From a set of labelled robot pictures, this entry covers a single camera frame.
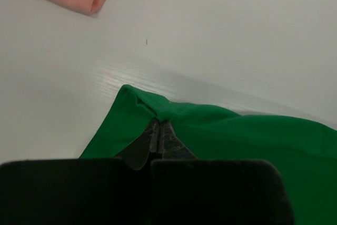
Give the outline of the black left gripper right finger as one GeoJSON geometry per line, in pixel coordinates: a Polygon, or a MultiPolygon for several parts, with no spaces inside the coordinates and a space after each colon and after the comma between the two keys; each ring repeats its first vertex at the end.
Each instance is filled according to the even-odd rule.
{"type": "Polygon", "coordinates": [[[164,121],[160,124],[157,154],[161,159],[198,159],[176,136],[170,121],[164,121]]]}

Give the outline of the green t-shirt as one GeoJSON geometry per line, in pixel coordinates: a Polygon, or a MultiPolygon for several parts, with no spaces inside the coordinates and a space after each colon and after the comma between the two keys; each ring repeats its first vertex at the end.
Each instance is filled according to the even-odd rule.
{"type": "Polygon", "coordinates": [[[336,224],[336,130],[281,115],[241,115],[215,105],[176,103],[123,85],[83,158],[116,155],[152,118],[171,122],[202,159],[265,159],[280,171],[296,224],[336,224]]]}

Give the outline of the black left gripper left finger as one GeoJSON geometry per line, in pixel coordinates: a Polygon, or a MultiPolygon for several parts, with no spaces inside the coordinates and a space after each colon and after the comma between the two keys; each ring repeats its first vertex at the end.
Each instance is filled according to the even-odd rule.
{"type": "Polygon", "coordinates": [[[156,118],[150,120],[143,132],[117,154],[132,170],[141,170],[152,154],[157,152],[160,121],[156,118]]]}

